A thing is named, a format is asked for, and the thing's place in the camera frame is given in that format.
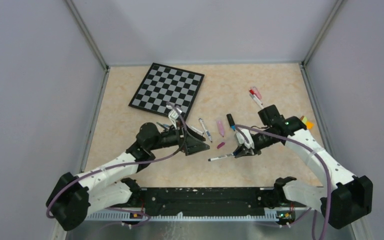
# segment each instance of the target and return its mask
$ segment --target marble pattern surface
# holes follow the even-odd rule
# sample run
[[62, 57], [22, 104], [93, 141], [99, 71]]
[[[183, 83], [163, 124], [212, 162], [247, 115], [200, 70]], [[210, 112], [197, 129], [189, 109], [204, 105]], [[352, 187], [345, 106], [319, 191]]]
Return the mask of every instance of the marble pattern surface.
[[[281, 114], [307, 116], [316, 123], [299, 65], [288, 64], [220, 64], [175, 65], [180, 69], [205, 74], [187, 123], [201, 128], [203, 118], [212, 137], [210, 150], [186, 157], [174, 157], [153, 163], [132, 175], [141, 187], [265, 187], [273, 186], [279, 177], [293, 176], [308, 184], [320, 182], [310, 169], [281, 143], [262, 150], [260, 156], [233, 157], [208, 162], [208, 158], [231, 153], [236, 148], [234, 132], [226, 114], [237, 124], [261, 126], [260, 110], [249, 96], [256, 86], [265, 106], [275, 104]], [[129, 107], [149, 66], [112, 67], [109, 73], [86, 170], [91, 170], [121, 154], [134, 141], [140, 126], [146, 122], [169, 124], [168, 118]], [[225, 136], [218, 133], [216, 120], [221, 119]], [[317, 124], [311, 130], [321, 144]], [[226, 144], [217, 149], [220, 142]], [[155, 150], [157, 158], [171, 154], [175, 147]]]

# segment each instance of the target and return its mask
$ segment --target yellow object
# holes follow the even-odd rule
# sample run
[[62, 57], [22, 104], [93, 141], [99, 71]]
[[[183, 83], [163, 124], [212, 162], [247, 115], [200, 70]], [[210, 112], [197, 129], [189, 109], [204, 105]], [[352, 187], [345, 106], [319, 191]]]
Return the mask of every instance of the yellow object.
[[302, 116], [300, 120], [307, 126], [307, 129], [310, 130], [314, 127], [314, 123], [309, 121], [306, 116]]

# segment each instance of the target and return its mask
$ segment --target chessboard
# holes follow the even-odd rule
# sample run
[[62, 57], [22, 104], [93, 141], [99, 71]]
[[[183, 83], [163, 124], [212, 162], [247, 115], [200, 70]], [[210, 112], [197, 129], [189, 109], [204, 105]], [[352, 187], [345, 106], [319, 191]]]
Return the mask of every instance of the chessboard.
[[180, 106], [186, 119], [200, 89], [204, 74], [153, 63], [129, 106], [168, 116], [167, 102]]

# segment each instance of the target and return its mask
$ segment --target white wall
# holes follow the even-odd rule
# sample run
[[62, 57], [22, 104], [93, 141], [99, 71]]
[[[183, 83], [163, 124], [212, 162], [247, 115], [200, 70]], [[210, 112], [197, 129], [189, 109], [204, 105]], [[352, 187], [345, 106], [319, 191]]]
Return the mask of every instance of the white wall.
[[109, 65], [300, 62], [334, 0], [74, 0]]
[[104, 77], [62, 0], [0, 0], [0, 240], [49, 239]]
[[348, 1], [308, 70], [337, 160], [373, 181], [368, 220], [384, 239], [384, 1]]

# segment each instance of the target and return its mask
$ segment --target robotic hand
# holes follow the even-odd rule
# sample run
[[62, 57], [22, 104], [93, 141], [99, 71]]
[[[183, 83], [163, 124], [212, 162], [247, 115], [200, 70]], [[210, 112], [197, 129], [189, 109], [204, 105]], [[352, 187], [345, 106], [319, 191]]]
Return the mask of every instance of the robotic hand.
[[178, 145], [186, 156], [210, 149], [205, 138], [191, 131], [179, 120], [182, 111], [172, 109], [168, 115], [173, 125], [159, 132], [155, 124], [148, 122], [140, 127], [136, 141], [114, 160], [91, 171], [73, 176], [70, 172], [62, 175], [50, 194], [46, 206], [65, 231], [80, 225], [84, 219], [99, 210], [126, 203], [132, 190], [138, 188], [134, 181], [119, 181], [137, 173], [155, 160], [151, 150]]
[[[282, 142], [283, 145], [298, 154], [323, 185], [323, 187], [310, 186], [290, 176], [278, 178], [273, 191], [279, 202], [298, 202], [315, 209], [326, 217], [329, 188], [331, 189], [331, 203], [328, 221], [336, 229], [340, 229], [372, 211], [373, 183], [370, 179], [366, 176], [356, 177], [340, 165], [316, 142], [306, 125], [298, 117], [292, 116], [285, 119], [275, 105], [265, 107], [258, 112], [258, 115], [262, 123], [267, 126], [266, 129], [257, 134], [251, 134], [251, 128], [236, 125], [236, 129], [243, 128], [235, 135], [238, 147], [232, 155], [235, 158], [260, 155], [262, 149]], [[284, 140], [273, 137], [273, 134], [283, 137]], [[322, 158], [324, 166], [316, 154]]]

